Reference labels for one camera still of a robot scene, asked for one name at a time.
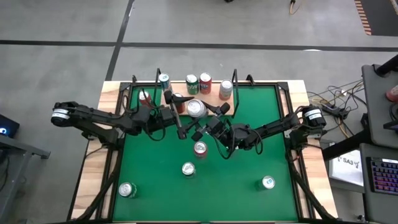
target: can lid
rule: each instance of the can lid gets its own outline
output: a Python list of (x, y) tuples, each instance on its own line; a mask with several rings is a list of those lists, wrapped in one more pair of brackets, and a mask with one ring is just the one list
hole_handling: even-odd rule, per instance
[(265, 176), (262, 179), (262, 184), (265, 188), (271, 189), (275, 186), (275, 180), (271, 176)]
[(162, 73), (159, 75), (159, 81), (161, 82), (166, 82), (167, 80), (169, 80), (169, 75), (166, 73)]
[(182, 166), (182, 173), (185, 175), (191, 175), (194, 173), (194, 171), (195, 171), (195, 165), (193, 165), (193, 163), (191, 162), (186, 162)]
[(200, 75), (200, 80), (202, 80), (202, 81), (204, 81), (204, 82), (208, 82), (208, 81), (211, 80), (211, 76), (210, 76), (210, 74), (207, 73), (207, 72), (202, 73), (202, 74)]
[(149, 93), (148, 93), (147, 91), (142, 91), (142, 90), (141, 90), (141, 91), (139, 92), (139, 96), (138, 96), (140, 100), (145, 100), (144, 94), (145, 94), (145, 96), (147, 97), (147, 99), (149, 98)]
[(207, 145), (206, 143), (202, 142), (202, 141), (198, 141), (195, 143), (195, 146), (193, 147), (195, 152), (199, 153), (199, 154), (203, 154), (207, 151)]
[(200, 115), (201, 111), (203, 109), (202, 104), (203, 103), (200, 102), (199, 100), (189, 101), (188, 106), (187, 106), (188, 114), (192, 117), (196, 117), (196, 116)]
[(222, 86), (223, 88), (225, 88), (225, 89), (232, 88), (232, 82), (231, 82), (231, 80), (223, 80), (223, 81), (221, 82), (221, 86)]
[(119, 194), (123, 197), (127, 197), (132, 192), (132, 186), (130, 183), (123, 183), (119, 186)]
[(187, 75), (187, 81), (190, 83), (194, 83), (198, 81), (198, 77), (196, 75)]

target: wooden table edge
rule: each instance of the wooden table edge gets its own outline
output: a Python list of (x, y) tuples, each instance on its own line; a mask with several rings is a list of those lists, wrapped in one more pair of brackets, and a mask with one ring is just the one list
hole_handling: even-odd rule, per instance
[[(104, 110), (108, 112), (113, 112), (116, 108), (116, 102), (119, 93), (119, 86), (122, 82), (131, 82), (131, 81), (106, 81), (103, 83), (103, 87), (101, 90), (101, 96), (99, 98), (98, 109)], [(175, 81), (172, 83), (183, 83), (184, 81)], [(239, 81), (240, 83), (249, 83), (249, 81)], [(305, 88), (305, 84), (303, 80), (255, 80), (256, 83), (278, 83), (278, 82), (287, 82), (289, 85), (289, 93), (293, 106), (293, 110), (295, 110), (298, 106), (304, 106), (309, 104), (307, 91)], [(138, 83), (152, 83), (152, 81), (138, 81)], [(284, 112), (287, 113), (286, 102), (283, 102)], [(314, 139), (309, 139), (310, 144), (319, 145), (319, 142)], [(90, 142), (88, 145), (87, 153), (92, 150), (98, 148), (98, 142)], [(95, 157), (89, 157), (85, 161), (83, 166), (82, 174), (80, 177), (79, 186), (77, 188), (77, 194), (73, 205), (72, 218), (78, 217), (85, 210), (85, 206), (79, 205), (82, 203), (86, 205), (91, 203), (92, 200), (88, 200), (89, 198), (94, 198), (96, 193), (99, 191), (99, 186), (97, 188), (93, 188), (91, 190), (85, 189), (85, 180), (83, 178), (89, 178), (88, 176), (93, 176), (93, 166), (94, 164), (98, 165), (100, 163), (104, 164), (104, 158), (106, 157), (106, 150), (103, 152), (99, 152)], [(337, 217), (337, 211), (335, 207), (335, 203), (333, 200), (333, 194), (331, 192), (330, 183), (328, 179), (328, 174), (326, 172), (326, 167), (323, 161), (322, 152), (315, 147), (307, 147), (303, 150), (303, 159), (305, 163), (305, 168), (307, 171), (308, 182), (311, 188), (311, 191), (314, 193), (316, 198), (320, 201), (320, 203), (325, 207), (325, 209), (334, 217)], [(308, 215), (308, 210), (306, 209), (306, 199), (303, 195), (302, 190), (299, 190), (300, 201), (303, 208), (303, 213)], [(103, 215), (106, 215), (107, 206), (104, 204), (104, 212)]]

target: red soda can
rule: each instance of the red soda can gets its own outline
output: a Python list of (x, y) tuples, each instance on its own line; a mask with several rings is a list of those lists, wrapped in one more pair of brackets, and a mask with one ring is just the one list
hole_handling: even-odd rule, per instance
[(139, 92), (139, 101), (142, 105), (146, 105), (148, 107), (152, 107), (151, 102), (152, 98), (150, 97), (150, 94), (147, 91), (140, 91)]
[[(179, 94), (179, 93), (174, 93), (174, 95), (175, 95), (175, 96), (178, 96), (178, 97), (182, 97), (182, 95)], [(179, 114), (184, 113), (184, 111), (185, 111), (185, 103), (176, 103), (176, 104), (175, 104), (175, 107), (176, 107), (177, 112), (178, 112)]]
[(389, 101), (398, 103), (398, 85), (387, 91), (386, 97)]
[(207, 156), (207, 145), (206, 143), (202, 141), (198, 141), (195, 143), (193, 146), (193, 152), (195, 153), (195, 156), (197, 156), (198, 159), (204, 159)]
[(200, 93), (209, 94), (211, 92), (211, 76), (209, 73), (202, 73), (199, 80)]

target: black floor stripe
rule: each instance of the black floor stripe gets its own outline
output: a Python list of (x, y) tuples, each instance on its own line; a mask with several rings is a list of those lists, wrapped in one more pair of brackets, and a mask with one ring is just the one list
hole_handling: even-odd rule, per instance
[(0, 40), (1, 45), (39, 45), (39, 46), (79, 46), (79, 47), (113, 47), (116, 42), (91, 41), (42, 41), (42, 40)]
[(120, 52), (120, 48), (122, 46), (124, 34), (126, 33), (127, 24), (129, 23), (130, 12), (132, 10), (133, 3), (134, 3), (134, 0), (129, 0), (129, 3), (127, 4), (126, 12), (124, 13), (124, 17), (123, 17), (122, 26), (120, 27), (118, 40), (117, 40), (116, 45), (113, 50), (113, 54), (111, 57), (111, 62), (109, 63), (108, 71), (106, 72), (105, 81), (112, 80), (114, 68), (116, 66), (116, 62), (118, 61), (119, 52)]
[(340, 52), (398, 52), (398, 47), (340, 47), (306, 45), (259, 45), (259, 44), (190, 44), (190, 43), (122, 43), (122, 47), (156, 49), (244, 49), (244, 50), (322, 50)]

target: soda can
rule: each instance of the soda can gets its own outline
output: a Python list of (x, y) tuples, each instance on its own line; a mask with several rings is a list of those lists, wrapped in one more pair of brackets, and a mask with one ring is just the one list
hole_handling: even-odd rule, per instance
[(211, 92), (211, 76), (209, 73), (202, 73), (200, 75), (200, 93), (209, 94)]
[(199, 93), (199, 80), (196, 75), (187, 75), (185, 83), (187, 84), (187, 90), (189, 94), (196, 95)]
[(220, 92), (218, 93), (218, 97), (221, 100), (228, 100), (231, 98), (233, 90), (233, 85), (231, 80), (223, 80), (220, 84)]
[(258, 190), (273, 189), (275, 187), (275, 180), (271, 176), (265, 176), (261, 180), (256, 181), (256, 188)]
[(151, 106), (151, 102), (152, 102), (152, 98), (150, 97), (150, 94), (148, 93), (148, 91), (140, 91), (139, 92), (139, 101), (142, 105), (146, 105), (148, 107), (152, 107)]
[(127, 198), (136, 198), (137, 186), (135, 184), (125, 182), (119, 186), (119, 195)]
[[(175, 95), (175, 96), (182, 97), (182, 95), (179, 94), (179, 93), (174, 93), (174, 95)], [(185, 103), (176, 103), (176, 104), (175, 104), (175, 107), (176, 107), (177, 112), (178, 112), (179, 114), (184, 113), (184, 111), (185, 111)]]
[(398, 103), (398, 85), (387, 91), (386, 97), (389, 101)]
[(192, 118), (202, 118), (208, 113), (206, 106), (200, 100), (189, 101), (187, 111)]
[(198, 141), (193, 146), (193, 152), (198, 159), (204, 159), (207, 156), (207, 145), (203, 141)]
[(182, 174), (186, 177), (193, 177), (195, 175), (195, 165), (191, 162), (186, 162), (182, 166)]
[(161, 73), (159, 75), (159, 81), (160, 81), (160, 84), (162, 85), (163, 91), (170, 90), (171, 92), (173, 92), (173, 88), (170, 83), (170, 77), (168, 74)]

